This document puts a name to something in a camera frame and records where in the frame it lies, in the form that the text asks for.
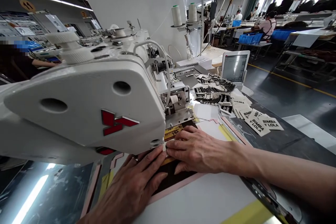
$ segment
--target orange sign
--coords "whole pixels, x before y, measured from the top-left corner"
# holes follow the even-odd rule
[[[26,9],[29,12],[35,12],[36,11],[35,6],[27,0],[20,0],[20,4],[24,9]]]

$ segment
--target worker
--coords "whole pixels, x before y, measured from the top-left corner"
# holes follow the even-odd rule
[[[0,73],[15,82],[26,81],[58,64],[29,58],[12,44],[0,44]]]
[[[234,20],[242,20],[243,15],[241,14],[241,11],[238,10],[237,11],[237,15],[234,17]]]
[[[268,7],[270,6],[270,4],[273,2],[273,0],[266,0],[264,6],[261,9],[262,15],[264,16],[268,10]]]
[[[336,210],[334,167],[220,141],[193,126],[186,126],[166,146],[168,155],[181,160],[175,174],[224,172],[255,178],[288,190],[325,213]],[[129,155],[102,199],[78,224],[132,223],[167,177],[154,175],[165,157],[162,146],[137,158]]]
[[[250,21],[253,21],[254,18],[257,16],[257,10],[258,10],[258,6],[254,7],[254,11],[251,12]]]
[[[265,21],[252,27],[252,30],[260,30],[260,32],[263,33],[263,41],[269,40],[271,38],[271,35],[273,34],[275,27],[277,26],[277,22],[274,19],[275,15],[276,12],[271,11],[266,15]]]

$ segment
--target woman's right hand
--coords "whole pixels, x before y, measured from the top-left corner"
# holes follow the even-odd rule
[[[176,166],[175,174],[182,171],[234,173],[235,156],[240,145],[215,139],[202,130],[186,126],[176,134],[175,140],[167,142],[166,151],[168,155],[182,161]]]

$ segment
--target red logo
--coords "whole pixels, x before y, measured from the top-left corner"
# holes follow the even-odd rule
[[[106,110],[101,110],[101,119],[103,124],[108,126],[103,129],[103,135],[107,136],[114,132],[120,131],[123,128],[123,125],[127,127],[132,127],[139,124],[140,122],[129,119],[127,117],[121,116],[115,118],[115,114]]]

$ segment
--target blue plastic crate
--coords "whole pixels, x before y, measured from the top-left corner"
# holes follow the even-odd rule
[[[286,40],[292,32],[296,32],[296,30],[275,30],[272,34],[272,39]]]
[[[239,44],[252,44],[259,42],[263,37],[262,33],[247,33],[239,36]]]
[[[241,20],[234,20],[233,23],[232,23],[232,27],[238,27],[238,26],[241,25],[241,23],[242,23]]]

